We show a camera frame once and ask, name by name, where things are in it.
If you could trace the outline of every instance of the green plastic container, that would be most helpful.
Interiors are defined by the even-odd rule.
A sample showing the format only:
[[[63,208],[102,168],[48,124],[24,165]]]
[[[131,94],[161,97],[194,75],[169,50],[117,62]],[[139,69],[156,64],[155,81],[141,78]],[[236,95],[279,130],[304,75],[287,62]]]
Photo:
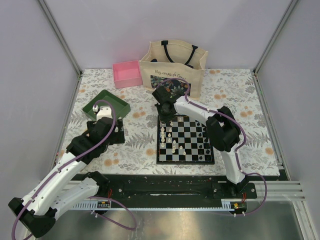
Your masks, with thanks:
[[[85,105],[84,108],[82,108],[82,111],[85,113],[85,115],[93,121],[96,121],[97,118],[92,108],[98,100],[106,100],[114,107],[117,120],[120,117],[124,118],[131,110],[129,103],[123,101],[107,90],[102,90],[94,99],[92,99],[87,105]],[[103,102],[99,102],[97,105],[100,108],[101,106],[104,106],[106,104]]]

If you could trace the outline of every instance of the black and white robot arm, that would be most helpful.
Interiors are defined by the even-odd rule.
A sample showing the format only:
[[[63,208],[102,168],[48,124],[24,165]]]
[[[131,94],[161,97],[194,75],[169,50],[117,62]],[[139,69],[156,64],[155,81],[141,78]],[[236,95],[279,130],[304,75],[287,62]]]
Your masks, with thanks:
[[[108,195],[109,180],[98,171],[87,173],[81,183],[62,192],[69,181],[93,159],[104,153],[108,146],[125,142],[121,119],[116,121],[115,127],[111,129],[113,119],[110,107],[101,106],[99,110],[97,108],[93,110],[97,112],[97,121],[87,122],[87,131],[72,139],[66,148],[66,153],[36,188],[23,198],[13,198],[8,204],[17,216],[31,201],[19,220],[36,238],[45,235],[61,215],[82,200],[92,196]],[[102,144],[78,160],[72,161],[75,157],[96,146],[109,131],[111,131],[109,137]]]
[[[192,101],[193,104],[190,104],[185,95],[172,95],[167,92],[164,86],[157,87],[152,95],[158,101],[155,106],[162,122],[168,122],[174,118],[175,114],[181,114],[205,125],[210,144],[221,151],[227,179],[235,185],[244,181],[245,175],[240,172],[235,156],[235,149],[239,146],[241,133],[237,125],[226,117],[210,112],[209,107],[200,102]],[[235,119],[226,106],[216,111]]]

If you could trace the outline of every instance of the bag strap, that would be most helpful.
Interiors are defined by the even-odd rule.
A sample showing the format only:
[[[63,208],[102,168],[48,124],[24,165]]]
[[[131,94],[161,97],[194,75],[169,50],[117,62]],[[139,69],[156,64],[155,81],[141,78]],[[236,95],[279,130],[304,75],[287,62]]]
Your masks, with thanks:
[[[171,63],[174,63],[174,61],[171,59],[171,57],[169,56],[169,53],[168,53],[168,48],[167,48],[168,43],[169,43],[168,40],[163,40],[163,41],[161,41],[161,45],[163,45],[163,47],[164,47],[164,52],[165,52],[166,57],[168,58],[168,60],[169,60]],[[188,65],[188,64],[189,64],[189,62],[191,61],[192,57],[194,56],[195,51],[196,51],[197,48],[198,48],[197,46],[192,45],[191,55],[190,55],[189,59],[185,62],[184,65]]]

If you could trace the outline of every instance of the metallic floor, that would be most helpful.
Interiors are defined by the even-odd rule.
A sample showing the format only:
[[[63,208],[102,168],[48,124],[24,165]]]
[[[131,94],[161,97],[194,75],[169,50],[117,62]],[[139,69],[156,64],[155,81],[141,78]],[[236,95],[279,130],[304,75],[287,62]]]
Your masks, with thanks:
[[[258,206],[249,203],[249,210]],[[208,211],[135,211],[128,231],[88,211],[68,211],[41,240],[302,240],[290,202],[267,202],[256,214],[236,217]],[[132,227],[125,211],[105,214]]]

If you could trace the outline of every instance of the pink plastic container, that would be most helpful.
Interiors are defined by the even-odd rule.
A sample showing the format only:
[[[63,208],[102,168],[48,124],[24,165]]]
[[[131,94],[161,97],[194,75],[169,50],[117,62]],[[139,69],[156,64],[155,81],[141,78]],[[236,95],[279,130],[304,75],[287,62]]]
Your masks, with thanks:
[[[116,89],[142,85],[139,61],[125,61],[112,65]]]

